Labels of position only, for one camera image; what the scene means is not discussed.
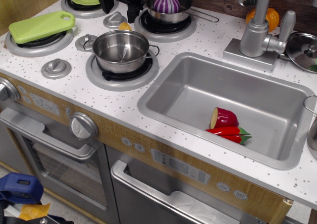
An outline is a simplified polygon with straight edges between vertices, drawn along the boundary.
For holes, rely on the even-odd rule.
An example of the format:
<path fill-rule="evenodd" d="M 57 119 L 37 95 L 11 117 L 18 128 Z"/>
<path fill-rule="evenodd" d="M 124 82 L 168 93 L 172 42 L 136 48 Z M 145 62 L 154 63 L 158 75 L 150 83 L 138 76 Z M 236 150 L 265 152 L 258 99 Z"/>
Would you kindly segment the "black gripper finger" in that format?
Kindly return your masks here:
<path fill-rule="evenodd" d="M 114 8 L 114 0 L 99 0 L 101 8 L 105 13 L 110 13 Z"/>
<path fill-rule="evenodd" d="M 137 16 L 143 10 L 143 1 L 133 1 L 128 4 L 127 17 L 129 23 L 134 23 Z"/>

